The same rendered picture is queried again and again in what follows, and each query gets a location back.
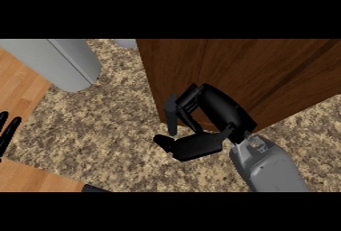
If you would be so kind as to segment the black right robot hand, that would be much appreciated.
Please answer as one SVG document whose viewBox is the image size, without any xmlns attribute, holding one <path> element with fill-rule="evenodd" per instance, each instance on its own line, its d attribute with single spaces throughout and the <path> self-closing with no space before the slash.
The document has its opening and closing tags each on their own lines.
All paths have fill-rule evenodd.
<svg viewBox="0 0 341 231">
<path fill-rule="evenodd" d="M 157 134 L 155 143 L 171 153 L 171 157 L 186 162 L 223 150 L 223 141 L 227 139 L 233 144 L 241 144 L 257 127 L 251 116 L 233 98 L 213 85 L 192 84 L 176 99 L 177 120 L 195 132 L 192 135 L 174 139 L 167 135 Z M 201 109 L 210 118 L 219 133 L 204 131 L 192 112 Z"/>
</svg>

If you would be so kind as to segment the brown wooden cabinet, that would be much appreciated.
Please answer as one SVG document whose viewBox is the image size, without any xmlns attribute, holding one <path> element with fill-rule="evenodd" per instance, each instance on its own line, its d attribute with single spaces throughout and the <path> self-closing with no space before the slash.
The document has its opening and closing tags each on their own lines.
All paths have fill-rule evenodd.
<svg viewBox="0 0 341 231">
<path fill-rule="evenodd" d="M 198 80 L 263 129 L 341 94 L 341 39 L 210 40 Z"/>
</svg>

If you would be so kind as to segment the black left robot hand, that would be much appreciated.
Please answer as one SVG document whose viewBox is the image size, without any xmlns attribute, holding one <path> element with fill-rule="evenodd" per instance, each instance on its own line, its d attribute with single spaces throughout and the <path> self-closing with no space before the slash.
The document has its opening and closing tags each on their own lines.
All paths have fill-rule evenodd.
<svg viewBox="0 0 341 231">
<path fill-rule="evenodd" d="M 6 149 L 8 149 L 8 145 L 10 143 L 13 134 L 21 125 L 21 117 L 16 116 L 9 123 L 6 130 L 3 130 L 6 121 L 8 121 L 8 116 L 9 116 L 9 112 L 3 111 L 0 113 L 0 161 L 2 161 L 2 157 L 6 152 Z"/>
</svg>

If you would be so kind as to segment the brown wooden cabinet door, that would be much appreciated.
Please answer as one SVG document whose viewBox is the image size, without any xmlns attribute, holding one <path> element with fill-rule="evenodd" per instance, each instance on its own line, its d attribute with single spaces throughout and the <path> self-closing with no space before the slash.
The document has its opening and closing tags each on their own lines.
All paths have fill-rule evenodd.
<svg viewBox="0 0 341 231">
<path fill-rule="evenodd" d="M 164 102 L 171 94 L 182 95 L 198 73 L 205 51 L 205 40 L 139 39 L 143 68 L 157 103 L 160 121 L 167 122 Z"/>
</svg>

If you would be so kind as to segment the small pale grey object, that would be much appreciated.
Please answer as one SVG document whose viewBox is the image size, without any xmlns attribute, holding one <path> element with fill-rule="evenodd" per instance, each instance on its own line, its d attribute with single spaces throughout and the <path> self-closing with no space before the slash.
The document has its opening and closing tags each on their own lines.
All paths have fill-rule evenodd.
<svg viewBox="0 0 341 231">
<path fill-rule="evenodd" d="M 124 48 L 136 48 L 137 42 L 134 39 L 115 39 L 115 43 L 120 47 Z"/>
</svg>

